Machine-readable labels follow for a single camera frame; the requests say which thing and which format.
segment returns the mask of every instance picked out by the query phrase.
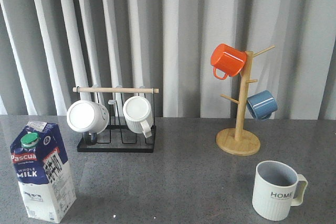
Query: white mug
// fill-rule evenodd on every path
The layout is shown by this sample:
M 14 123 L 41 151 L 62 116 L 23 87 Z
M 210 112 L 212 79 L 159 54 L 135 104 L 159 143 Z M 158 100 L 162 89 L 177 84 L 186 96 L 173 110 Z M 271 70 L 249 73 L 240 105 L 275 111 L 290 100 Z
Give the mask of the white mug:
M 294 194 L 298 182 L 302 182 Z M 283 220 L 291 206 L 300 206 L 308 185 L 306 178 L 293 168 L 278 161 L 263 161 L 257 165 L 252 205 L 268 220 Z
M 76 132 L 99 134 L 109 123 L 109 112 L 99 103 L 80 100 L 68 109 L 67 123 Z
M 122 108 L 128 128 L 134 133 L 143 133 L 145 138 L 152 135 L 153 115 L 150 102 L 144 97 L 127 99 Z

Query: orange mug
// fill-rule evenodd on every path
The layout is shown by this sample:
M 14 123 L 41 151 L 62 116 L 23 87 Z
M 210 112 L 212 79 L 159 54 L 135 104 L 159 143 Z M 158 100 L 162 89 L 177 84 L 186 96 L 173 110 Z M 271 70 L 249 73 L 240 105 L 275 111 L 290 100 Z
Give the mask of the orange mug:
M 228 76 L 236 76 L 244 67 L 247 54 L 238 51 L 226 44 L 220 44 L 211 55 L 211 65 L 214 66 L 214 76 L 219 80 L 225 80 Z M 225 72 L 223 77 L 219 77 L 216 70 Z

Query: milk carton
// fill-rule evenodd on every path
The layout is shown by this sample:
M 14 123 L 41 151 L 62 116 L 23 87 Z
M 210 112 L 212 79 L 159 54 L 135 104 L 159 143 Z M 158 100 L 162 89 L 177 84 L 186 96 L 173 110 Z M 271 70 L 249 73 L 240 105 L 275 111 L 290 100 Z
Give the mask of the milk carton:
M 76 195 L 58 125 L 28 122 L 10 152 L 28 216 L 60 223 Z

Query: wooden dowel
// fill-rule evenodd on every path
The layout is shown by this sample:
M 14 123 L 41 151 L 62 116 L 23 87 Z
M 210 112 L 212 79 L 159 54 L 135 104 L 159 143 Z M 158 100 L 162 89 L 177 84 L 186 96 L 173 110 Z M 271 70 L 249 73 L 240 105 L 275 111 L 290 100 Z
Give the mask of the wooden dowel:
M 253 83 L 253 82 L 258 82 L 258 80 L 257 79 L 253 79 L 253 80 L 246 81 L 246 83 Z
M 266 49 L 264 49 L 264 50 L 262 50 L 262 51 L 260 51 L 260 52 L 257 52 L 256 54 L 253 54 L 253 57 L 256 57 L 256 56 L 258 56 L 258 55 L 261 55 L 261 54 L 263 54 L 264 52 L 267 52 L 267 51 L 269 51 L 269 50 L 271 50 L 271 49 L 273 49 L 273 48 L 275 48 L 274 45 L 271 46 L 271 47 L 268 47 L 268 48 L 266 48 Z
M 231 97 L 228 97 L 227 95 L 221 94 L 220 96 L 221 96 L 221 97 L 224 97 L 224 98 L 226 98 L 226 99 L 228 99 L 228 100 L 230 100 L 230 101 L 232 101 L 232 102 L 234 102 L 234 103 L 239 104 L 239 101 L 237 101 L 237 100 L 235 100 L 235 99 L 233 99 L 233 98 L 231 98 Z
M 135 88 L 81 88 L 74 87 L 72 88 L 73 92 L 103 92 L 103 93 L 150 93 L 158 94 L 159 89 L 135 89 Z
M 247 92 L 248 92 L 248 86 L 249 86 L 247 84 L 247 81 L 250 80 L 252 61 L 253 61 L 253 52 L 245 51 L 245 53 L 247 54 L 247 58 L 246 58 L 246 62 L 244 65 L 244 71 L 242 72 L 242 78 L 240 80 L 239 105 L 237 109 L 237 119 L 236 119 L 236 129 L 235 129 L 235 141 L 238 141 L 238 142 L 242 141 Z

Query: gray countertop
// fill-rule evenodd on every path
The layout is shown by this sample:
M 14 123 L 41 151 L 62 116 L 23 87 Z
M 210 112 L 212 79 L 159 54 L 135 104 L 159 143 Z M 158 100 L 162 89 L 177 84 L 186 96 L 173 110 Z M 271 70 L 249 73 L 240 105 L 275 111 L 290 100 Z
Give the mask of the gray countertop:
M 336 121 L 245 120 L 260 151 L 234 156 L 215 136 L 235 120 L 156 118 L 154 153 L 78 153 L 64 116 L 0 116 L 0 223 L 29 219 L 9 146 L 29 120 L 58 123 L 77 200 L 61 223 L 272 223 L 251 204 L 256 165 L 277 160 L 304 174 L 303 204 L 281 223 L 335 223 Z

